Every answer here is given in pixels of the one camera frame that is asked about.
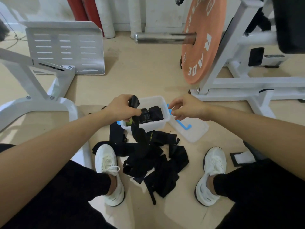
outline red pipe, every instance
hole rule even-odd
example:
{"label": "red pipe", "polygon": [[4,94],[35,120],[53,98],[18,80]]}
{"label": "red pipe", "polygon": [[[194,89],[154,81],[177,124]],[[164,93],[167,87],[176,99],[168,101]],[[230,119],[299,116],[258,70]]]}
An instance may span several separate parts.
{"label": "red pipe", "polygon": [[99,18],[95,1],[94,0],[82,0],[82,1],[89,20],[94,22],[102,30],[104,37],[104,31],[101,24],[101,19]]}
{"label": "red pipe", "polygon": [[76,21],[89,21],[82,0],[67,0]]}

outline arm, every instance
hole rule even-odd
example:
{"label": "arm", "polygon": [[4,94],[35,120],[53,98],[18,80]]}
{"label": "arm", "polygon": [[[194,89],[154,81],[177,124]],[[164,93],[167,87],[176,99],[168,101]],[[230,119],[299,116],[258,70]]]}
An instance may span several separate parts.
{"label": "arm", "polygon": [[0,153],[0,227],[21,210],[101,127],[141,115],[128,107],[131,95],[116,97],[104,110]]}
{"label": "arm", "polygon": [[210,105],[187,94],[169,105],[175,119],[212,120],[281,167],[305,180],[305,126],[232,108]]}

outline shoe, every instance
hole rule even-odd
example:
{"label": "shoe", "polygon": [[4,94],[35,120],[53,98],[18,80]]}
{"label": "shoe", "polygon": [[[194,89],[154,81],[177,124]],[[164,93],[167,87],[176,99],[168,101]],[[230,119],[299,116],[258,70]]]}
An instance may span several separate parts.
{"label": "shoe", "polygon": [[97,149],[95,155],[97,173],[107,173],[116,177],[116,189],[111,195],[105,195],[105,203],[109,206],[120,205],[125,198],[125,189],[119,176],[116,154],[110,145],[104,144]]}
{"label": "shoe", "polygon": [[204,206],[211,206],[219,200],[218,195],[214,195],[207,188],[207,179],[209,176],[225,173],[227,168],[226,156],[221,148],[211,148],[203,160],[204,176],[198,181],[195,188],[195,197],[197,201]]}

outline ankle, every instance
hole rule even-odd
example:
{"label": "ankle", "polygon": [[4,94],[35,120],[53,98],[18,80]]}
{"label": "ankle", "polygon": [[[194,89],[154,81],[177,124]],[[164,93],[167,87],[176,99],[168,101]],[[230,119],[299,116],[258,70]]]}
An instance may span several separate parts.
{"label": "ankle", "polygon": [[215,192],[215,189],[214,189],[214,177],[216,175],[213,175],[213,176],[209,176],[208,179],[207,179],[207,188],[211,191],[212,194],[218,196]]}
{"label": "ankle", "polygon": [[109,191],[106,195],[112,195],[117,185],[116,177],[111,174],[108,174],[108,176],[110,177],[111,183],[110,183]]}

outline cable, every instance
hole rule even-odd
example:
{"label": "cable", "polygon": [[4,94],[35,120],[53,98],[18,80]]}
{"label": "cable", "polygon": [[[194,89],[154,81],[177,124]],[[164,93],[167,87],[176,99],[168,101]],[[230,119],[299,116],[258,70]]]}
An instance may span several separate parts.
{"label": "cable", "polygon": [[18,43],[19,40],[21,40],[21,41],[27,41],[26,39],[24,39],[24,38],[26,37],[26,35],[23,36],[22,38],[18,38],[18,35],[17,35],[16,32],[14,31],[14,29],[11,27],[11,25],[9,24],[9,22],[6,20],[6,18],[4,17],[4,15],[3,15],[1,12],[0,12],[0,14],[2,15],[2,17],[3,17],[4,20],[6,21],[7,25],[12,29],[12,31],[13,31],[14,34],[15,34],[15,35],[14,35],[14,39],[7,39],[6,41],[17,40],[13,45],[7,47],[6,50],[7,50],[7,49],[10,49],[10,48],[13,47],[13,46],[15,46],[15,45]]}

